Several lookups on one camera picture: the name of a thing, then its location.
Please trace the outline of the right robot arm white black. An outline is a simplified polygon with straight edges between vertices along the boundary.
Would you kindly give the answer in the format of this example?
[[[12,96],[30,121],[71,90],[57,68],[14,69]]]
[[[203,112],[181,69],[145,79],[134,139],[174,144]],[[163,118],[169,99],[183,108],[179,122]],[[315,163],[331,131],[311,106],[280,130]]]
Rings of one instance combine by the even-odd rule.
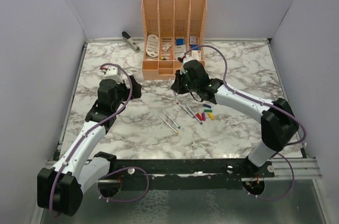
[[[210,78],[203,65],[190,60],[175,72],[171,89],[177,94],[196,93],[201,100],[230,107],[248,115],[261,125],[261,142],[248,154],[244,173],[255,177],[263,164],[280,152],[299,130],[289,103],[270,101],[230,87],[221,79]]]

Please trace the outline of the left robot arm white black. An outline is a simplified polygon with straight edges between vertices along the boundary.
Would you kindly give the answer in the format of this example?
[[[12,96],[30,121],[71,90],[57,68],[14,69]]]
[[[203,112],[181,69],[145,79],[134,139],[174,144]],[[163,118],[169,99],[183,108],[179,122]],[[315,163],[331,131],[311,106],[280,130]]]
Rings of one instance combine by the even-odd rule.
[[[120,76],[100,81],[97,99],[85,117],[83,127],[64,155],[52,168],[42,168],[37,176],[37,205],[67,216],[79,209],[85,192],[103,176],[116,175],[113,155],[99,154],[86,164],[96,145],[106,136],[117,115],[129,100],[141,98],[141,85],[128,76],[126,86]]]

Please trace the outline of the red marker pen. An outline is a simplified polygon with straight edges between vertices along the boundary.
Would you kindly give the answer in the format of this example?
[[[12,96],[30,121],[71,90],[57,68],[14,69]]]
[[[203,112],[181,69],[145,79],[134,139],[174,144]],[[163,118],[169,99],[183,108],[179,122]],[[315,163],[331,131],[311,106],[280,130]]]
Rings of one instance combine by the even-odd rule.
[[[175,103],[177,105],[179,105],[179,100],[178,100],[178,97],[177,97],[177,93],[174,90],[172,90],[172,92],[173,92],[173,95],[174,95]]]

